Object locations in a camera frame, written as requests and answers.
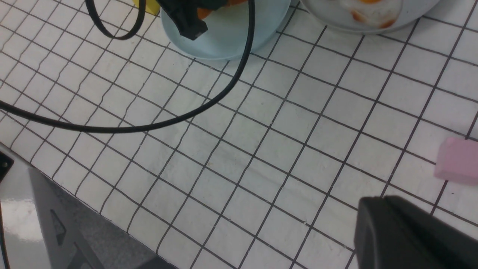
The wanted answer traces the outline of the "other arm black gripper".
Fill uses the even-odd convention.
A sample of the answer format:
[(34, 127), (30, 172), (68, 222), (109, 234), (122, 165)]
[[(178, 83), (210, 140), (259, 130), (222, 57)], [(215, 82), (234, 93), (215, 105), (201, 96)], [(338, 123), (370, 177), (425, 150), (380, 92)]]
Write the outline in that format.
[(232, 7), (245, 0), (158, 0), (169, 18), (174, 22), (181, 36), (195, 40), (207, 32), (204, 21), (212, 12), (223, 7)]

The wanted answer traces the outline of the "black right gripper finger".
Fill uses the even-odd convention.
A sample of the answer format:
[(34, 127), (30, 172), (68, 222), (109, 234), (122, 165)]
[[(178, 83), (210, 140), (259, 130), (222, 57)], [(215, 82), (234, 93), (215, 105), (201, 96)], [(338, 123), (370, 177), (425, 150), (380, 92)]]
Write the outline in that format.
[(363, 197), (354, 234), (360, 269), (476, 269), (478, 242), (400, 196)]

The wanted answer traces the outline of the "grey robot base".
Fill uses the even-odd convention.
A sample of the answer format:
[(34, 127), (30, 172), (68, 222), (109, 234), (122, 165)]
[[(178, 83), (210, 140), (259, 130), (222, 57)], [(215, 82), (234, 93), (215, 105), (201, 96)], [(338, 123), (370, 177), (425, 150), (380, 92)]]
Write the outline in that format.
[(1, 268), (104, 267), (46, 176), (1, 144)]

